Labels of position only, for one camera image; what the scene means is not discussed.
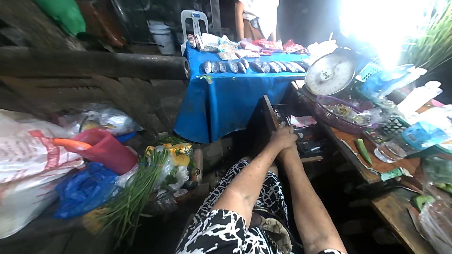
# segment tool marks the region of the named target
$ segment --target white shirt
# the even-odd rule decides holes
[[[259,18],[262,35],[268,39],[276,30],[279,0],[239,0],[245,5],[243,18],[252,20]]]

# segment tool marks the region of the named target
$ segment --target white plastic chair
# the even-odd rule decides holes
[[[202,11],[185,9],[180,13],[180,22],[182,23],[182,31],[184,32],[184,43],[180,45],[180,50],[182,51],[182,55],[185,52],[185,44],[188,41],[187,39],[187,28],[185,27],[185,20],[191,18],[193,21],[193,31],[194,35],[198,34],[201,36],[201,29],[199,28],[199,20],[203,20],[206,25],[206,33],[209,33],[209,26],[207,22],[207,16]]]

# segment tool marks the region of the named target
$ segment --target orange handle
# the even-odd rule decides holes
[[[84,151],[92,147],[92,145],[88,143],[65,138],[54,138],[52,143],[56,146],[71,147],[80,151]]]

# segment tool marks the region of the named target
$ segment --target bright light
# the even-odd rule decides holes
[[[342,0],[341,33],[368,42],[375,47],[385,68],[395,67],[403,43],[407,38],[422,36],[418,28],[428,23],[437,1]]]

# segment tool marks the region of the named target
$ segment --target white bucket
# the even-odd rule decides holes
[[[171,37],[170,27],[163,22],[149,23],[149,31],[152,33],[159,50],[164,55],[172,55],[175,52],[173,38]]]

